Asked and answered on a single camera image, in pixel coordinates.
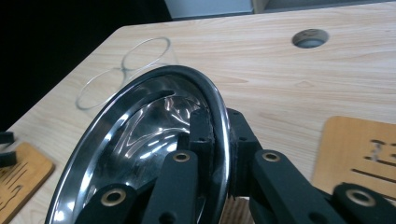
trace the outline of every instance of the stainless steel bowl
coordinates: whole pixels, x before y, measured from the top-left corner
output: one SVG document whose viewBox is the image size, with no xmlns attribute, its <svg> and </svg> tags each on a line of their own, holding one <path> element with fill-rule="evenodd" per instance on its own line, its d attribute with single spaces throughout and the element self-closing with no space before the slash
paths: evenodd
<svg viewBox="0 0 396 224">
<path fill-rule="evenodd" d="M 83 134 L 64 168 L 46 223 L 73 223 L 91 196 L 111 183 L 135 189 L 155 179 L 177 136 L 190 132 L 190 114 L 209 111 L 215 160 L 199 223 L 219 223 L 229 182 L 230 128 L 218 89 L 202 73 L 170 65 L 119 91 Z"/>
</svg>

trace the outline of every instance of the light wood tabletop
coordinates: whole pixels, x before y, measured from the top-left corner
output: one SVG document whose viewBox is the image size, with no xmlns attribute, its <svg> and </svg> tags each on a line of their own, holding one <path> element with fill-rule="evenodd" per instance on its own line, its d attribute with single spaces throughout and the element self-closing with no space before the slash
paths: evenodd
<svg viewBox="0 0 396 224">
<path fill-rule="evenodd" d="M 284 153 L 311 179 L 330 117 L 396 123 L 395 11 L 396 2 L 388 2 L 120 28 L 9 129 L 17 138 L 10 147 L 28 142 L 55 164 L 11 223 L 44 222 L 64 166 L 93 118 L 76 108 L 79 90 L 156 36 L 172 41 L 179 64 L 214 82 L 262 147 Z M 306 29 L 326 31 L 329 39 L 313 49 L 295 47 L 291 39 Z"/>
</svg>

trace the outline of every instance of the table surface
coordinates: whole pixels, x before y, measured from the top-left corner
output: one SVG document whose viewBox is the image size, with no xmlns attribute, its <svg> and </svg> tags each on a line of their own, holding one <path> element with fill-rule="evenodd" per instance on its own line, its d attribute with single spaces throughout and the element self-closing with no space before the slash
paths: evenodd
<svg viewBox="0 0 396 224">
<path fill-rule="evenodd" d="M 43 223 L 59 177 L 92 115 L 75 107 L 93 76 L 120 66 L 137 43 L 167 36 L 180 64 L 206 74 L 227 107 L 247 118 L 264 148 L 280 151 L 310 179 L 321 131 L 332 116 L 396 123 L 396 3 L 175 21 L 120 28 L 9 130 L 55 163 L 11 223 Z M 292 37 L 330 38 L 299 49 Z"/>
</svg>

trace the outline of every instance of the slotted wooden board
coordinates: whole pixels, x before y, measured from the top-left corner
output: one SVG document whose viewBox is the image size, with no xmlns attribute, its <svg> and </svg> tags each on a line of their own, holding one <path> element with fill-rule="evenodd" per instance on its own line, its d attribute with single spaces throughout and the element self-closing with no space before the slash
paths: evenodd
<svg viewBox="0 0 396 224">
<path fill-rule="evenodd" d="M 396 124 L 346 117 L 325 125 L 312 184 L 328 193 L 355 183 L 396 201 Z"/>
<path fill-rule="evenodd" d="M 0 169 L 0 223 L 8 223 L 53 171 L 53 163 L 28 143 L 16 148 L 17 164 Z"/>
</svg>

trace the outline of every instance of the shiny bowl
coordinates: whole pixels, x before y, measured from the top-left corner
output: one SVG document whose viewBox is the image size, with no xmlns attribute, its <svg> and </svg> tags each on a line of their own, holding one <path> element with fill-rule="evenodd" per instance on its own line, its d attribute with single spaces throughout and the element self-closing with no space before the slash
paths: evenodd
<svg viewBox="0 0 396 224">
<path fill-rule="evenodd" d="M 139 189 L 155 179 L 190 114 L 205 108 L 215 135 L 215 160 L 199 223 L 219 223 L 230 171 L 230 128 L 218 89 L 202 73 L 170 65 L 138 77 L 101 110 L 79 140 L 53 195 L 46 223 L 73 223 L 100 188 Z"/>
</svg>

